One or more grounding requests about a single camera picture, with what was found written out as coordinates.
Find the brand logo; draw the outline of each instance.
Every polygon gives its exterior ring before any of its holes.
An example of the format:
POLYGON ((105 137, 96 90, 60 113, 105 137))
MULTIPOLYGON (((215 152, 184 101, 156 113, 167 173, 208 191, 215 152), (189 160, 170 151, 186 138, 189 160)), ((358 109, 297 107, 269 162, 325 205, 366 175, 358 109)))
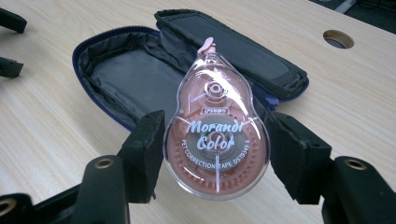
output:
POLYGON ((235 141, 233 140, 233 135, 231 134, 230 139, 226 139, 224 134, 213 134, 211 133, 236 133, 242 132, 242 127, 244 123, 240 124, 235 119, 233 124, 221 124, 221 123, 210 123, 210 124, 202 124, 200 120, 193 121, 190 123, 190 126, 187 128, 186 133, 209 133, 208 135, 203 134, 197 141, 197 148, 208 149, 208 150, 223 150, 230 149, 233 145, 235 145, 235 141))
POLYGON ((204 107, 202 108, 203 114, 228 114, 227 107, 204 107))

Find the pencil case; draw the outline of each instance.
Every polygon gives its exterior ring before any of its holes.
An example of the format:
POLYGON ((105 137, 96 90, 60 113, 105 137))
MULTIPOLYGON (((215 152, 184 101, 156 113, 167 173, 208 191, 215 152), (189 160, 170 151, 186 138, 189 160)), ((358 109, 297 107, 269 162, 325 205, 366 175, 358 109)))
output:
POLYGON ((85 92, 128 130, 156 110, 164 110, 165 123, 170 121, 178 86, 209 36, 247 79, 256 110, 274 110, 308 86, 304 70, 203 12, 171 9, 154 17, 158 29, 116 28, 83 41, 73 53, 85 92))

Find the correction tape dispenser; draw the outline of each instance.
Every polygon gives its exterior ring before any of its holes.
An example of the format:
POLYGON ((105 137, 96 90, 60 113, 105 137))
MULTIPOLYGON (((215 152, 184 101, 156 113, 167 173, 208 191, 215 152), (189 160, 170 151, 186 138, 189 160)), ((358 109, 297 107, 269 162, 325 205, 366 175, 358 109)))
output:
POLYGON ((187 192, 229 200, 252 189, 267 167, 267 131, 251 89, 209 37, 182 80, 163 141, 167 167, 187 192))

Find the table hole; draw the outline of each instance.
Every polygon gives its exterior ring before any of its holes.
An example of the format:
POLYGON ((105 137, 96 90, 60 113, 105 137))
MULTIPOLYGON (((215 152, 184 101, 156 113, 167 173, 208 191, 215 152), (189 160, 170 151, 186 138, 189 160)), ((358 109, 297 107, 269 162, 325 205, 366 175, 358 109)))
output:
POLYGON ((324 32, 323 38, 327 43, 339 49, 350 49, 355 44, 352 37, 336 30, 328 30, 324 32))

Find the correction tape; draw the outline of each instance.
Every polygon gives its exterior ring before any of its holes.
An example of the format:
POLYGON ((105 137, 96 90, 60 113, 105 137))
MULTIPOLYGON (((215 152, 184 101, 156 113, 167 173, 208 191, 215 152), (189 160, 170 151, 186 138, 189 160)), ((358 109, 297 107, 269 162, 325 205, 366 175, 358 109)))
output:
POLYGON ((167 167, 186 191, 229 200, 252 189, 269 161, 251 89, 209 37, 181 82, 163 141, 167 167))

